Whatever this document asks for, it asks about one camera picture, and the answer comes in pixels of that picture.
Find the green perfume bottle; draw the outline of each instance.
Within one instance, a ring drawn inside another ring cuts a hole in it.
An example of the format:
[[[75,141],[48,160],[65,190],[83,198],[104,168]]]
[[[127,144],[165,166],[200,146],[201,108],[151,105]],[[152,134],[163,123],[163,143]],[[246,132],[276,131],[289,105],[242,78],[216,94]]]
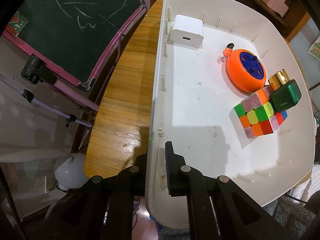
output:
[[[294,79],[290,80],[284,69],[268,79],[268,82],[273,89],[271,101],[277,112],[288,110],[299,102],[301,91],[298,84]]]

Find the gold bottle cap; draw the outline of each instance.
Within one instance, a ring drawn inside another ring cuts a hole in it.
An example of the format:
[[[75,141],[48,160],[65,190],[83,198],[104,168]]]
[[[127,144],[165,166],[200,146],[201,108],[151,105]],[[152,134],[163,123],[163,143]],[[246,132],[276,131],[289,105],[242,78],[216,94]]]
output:
[[[279,87],[283,86],[290,81],[290,78],[284,69],[278,71],[271,78],[268,79],[268,82],[273,90],[277,90]]]

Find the wall outlet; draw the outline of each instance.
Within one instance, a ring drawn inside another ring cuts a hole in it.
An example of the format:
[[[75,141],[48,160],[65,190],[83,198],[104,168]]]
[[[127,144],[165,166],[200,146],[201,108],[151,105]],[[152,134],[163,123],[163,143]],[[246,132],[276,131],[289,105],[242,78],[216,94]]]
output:
[[[45,192],[54,190],[54,183],[55,183],[54,174],[46,175],[44,179],[45,179]]]

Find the wooden shelf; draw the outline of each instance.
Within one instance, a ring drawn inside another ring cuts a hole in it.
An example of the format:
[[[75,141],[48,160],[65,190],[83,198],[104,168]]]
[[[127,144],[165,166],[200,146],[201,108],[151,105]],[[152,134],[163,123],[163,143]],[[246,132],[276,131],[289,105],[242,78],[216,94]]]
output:
[[[266,10],[273,18],[275,18],[278,22],[280,22],[285,28],[288,28],[288,25],[280,17],[278,17],[273,10],[271,10],[268,6],[266,6],[261,0],[253,0],[253,1],[257,3],[260,7],[262,7],[264,10]]]

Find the white bin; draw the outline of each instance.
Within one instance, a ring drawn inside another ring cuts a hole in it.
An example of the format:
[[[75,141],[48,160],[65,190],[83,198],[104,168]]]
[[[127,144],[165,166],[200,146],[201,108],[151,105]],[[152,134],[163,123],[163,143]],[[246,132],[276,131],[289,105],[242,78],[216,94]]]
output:
[[[170,42],[167,33],[178,14],[203,20],[199,49]],[[233,110],[247,95],[230,82],[225,70],[222,51],[231,42],[234,49],[259,56],[267,78],[284,68],[299,85],[300,102],[287,111],[288,118],[274,134],[247,139]],[[234,0],[164,0],[152,100],[146,201],[162,225],[188,227],[186,197],[170,197],[166,188],[166,141],[172,141],[187,165],[206,176],[229,176],[261,206],[312,168],[313,114],[297,62],[268,19]]]

